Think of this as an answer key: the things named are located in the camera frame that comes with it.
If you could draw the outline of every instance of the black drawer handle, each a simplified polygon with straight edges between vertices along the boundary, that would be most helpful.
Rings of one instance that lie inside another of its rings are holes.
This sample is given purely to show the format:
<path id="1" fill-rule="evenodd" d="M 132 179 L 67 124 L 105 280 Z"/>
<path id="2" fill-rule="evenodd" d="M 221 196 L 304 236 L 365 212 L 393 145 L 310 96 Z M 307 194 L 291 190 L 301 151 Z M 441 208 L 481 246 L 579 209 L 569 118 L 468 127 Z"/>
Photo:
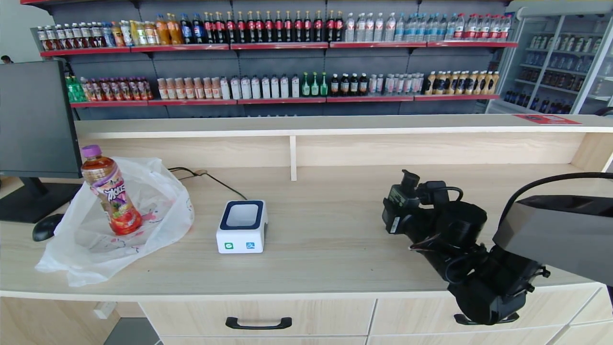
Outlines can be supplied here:
<path id="1" fill-rule="evenodd" d="M 284 330 L 285 328 L 292 327 L 292 318 L 282 317 L 281 322 L 275 326 L 241 326 L 238 324 L 237 317 L 228 317 L 226 319 L 226 326 L 234 330 Z"/>
<path id="2" fill-rule="evenodd" d="M 466 325 L 466 326 L 480 325 L 480 323 L 478 322 L 469 320 L 464 314 L 455 314 L 454 319 L 460 325 Z M 509 315 L 506 319 L 499 321 L 496 324 L 497 325 L 498 324 L 510 324 L 511 322 L 517 321 L 517 319 L 519 319 L 519 315 L 516 312 L 514 312 L 513 314 Z"/>

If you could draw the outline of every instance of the purple bottle cap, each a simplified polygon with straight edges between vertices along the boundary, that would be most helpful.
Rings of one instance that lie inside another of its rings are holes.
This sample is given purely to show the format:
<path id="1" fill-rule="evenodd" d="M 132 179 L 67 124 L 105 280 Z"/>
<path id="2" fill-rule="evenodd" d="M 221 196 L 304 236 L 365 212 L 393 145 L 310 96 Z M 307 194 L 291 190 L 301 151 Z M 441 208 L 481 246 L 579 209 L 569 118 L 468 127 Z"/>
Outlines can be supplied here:
<path id="1" fill-rule="evenodd" d="M 81 148 L 81 153 L 85 158 L 97 157 L 102 155 L 102 150 L 98 145 L 88 145 Z"/>

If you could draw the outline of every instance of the white plastic bag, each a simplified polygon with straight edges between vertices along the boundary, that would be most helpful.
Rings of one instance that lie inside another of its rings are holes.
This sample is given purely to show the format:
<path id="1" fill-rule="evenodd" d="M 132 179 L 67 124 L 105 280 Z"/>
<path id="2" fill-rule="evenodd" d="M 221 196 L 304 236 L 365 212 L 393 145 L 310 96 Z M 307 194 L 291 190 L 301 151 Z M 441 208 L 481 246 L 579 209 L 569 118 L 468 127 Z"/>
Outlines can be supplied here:
<path id="1" fill-rule="evenodd" d="M 113 157 L 143 225 L 126 236 L 111 230 L 98 197 L 83 183 L 36 269 L 66 270 L 77 287 L 107 281 L 132 262 L 181 239 L 194 222 L 187 189 L 159 158 Z"/>

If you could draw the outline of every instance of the drawer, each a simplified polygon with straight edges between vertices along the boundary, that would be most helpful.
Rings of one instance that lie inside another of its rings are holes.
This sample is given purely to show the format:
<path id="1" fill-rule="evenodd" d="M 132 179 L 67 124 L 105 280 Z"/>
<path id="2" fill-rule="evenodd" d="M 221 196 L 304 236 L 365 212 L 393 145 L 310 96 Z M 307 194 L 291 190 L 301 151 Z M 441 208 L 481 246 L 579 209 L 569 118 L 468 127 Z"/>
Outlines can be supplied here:
<path id="1" fill-rule="evenodd" d="M 587 305 L 581 309 L 579 314 L 573 319 L 571 324 L 581 322 L 613 320 L 613 309 L 607 287 L 602 287 Z"/>
<path id="2" fill-rule="evenodd" d="M 147 302 L 140 306 L 160 336 L 367 335 L 375 300 L 286 300 Z M 226 325 L 269 327 L 291 318 L 291 326 L 241 330 Z"/>
<path id="3" fill-rule="evenodd" d="M 181 338 L 162 337 L 164 345 L 365 345 L 366 337 L 350 338 Z"/>
<path id="4" fill-rule="evenodd" d="M 561 326 L 440 335 L 371 336 L 368 345 L 546 345 L 560 329 Z"/>
<path id="5" fill-rule="evenodd" d="M 528 294 L 526 305 L 517 312 L 518 320 L 493 326 L 458 324 L 454 314 L 462 312 L 449 292 L 428 298 L 380 299 L 371 334 L 473 332 L 564 325 L 598 288 L 596 284 L 537 288 Z"/>

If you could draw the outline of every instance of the green bottle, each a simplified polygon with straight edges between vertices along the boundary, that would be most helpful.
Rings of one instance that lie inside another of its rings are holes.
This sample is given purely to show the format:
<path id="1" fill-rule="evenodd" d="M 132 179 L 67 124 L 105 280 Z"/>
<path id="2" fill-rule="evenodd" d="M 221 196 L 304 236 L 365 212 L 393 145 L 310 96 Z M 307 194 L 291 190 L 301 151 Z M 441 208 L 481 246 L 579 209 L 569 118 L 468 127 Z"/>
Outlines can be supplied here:
<path id="1" fill-rule="evenodd" d="M 311 85 L 311 96 L 319 96 L 319 85 L 317 85 L 317 72 L 313 72 L 313 84 Z"/>
<path id="2" fill-rule="evenodd" d="M 321 87 L 319 87 L 319 94 L 324 97 L 328 95 L 328 83 L 326 82 L 326 72 L 321 72 Z"/>
<path id="3" fill-rule="evenodd" d="M 308 73 L 305 72 L 305 82 L 302 84 L 302 96 L 309 97 L 311 95 L 311 87 L 308 86 Z"/>

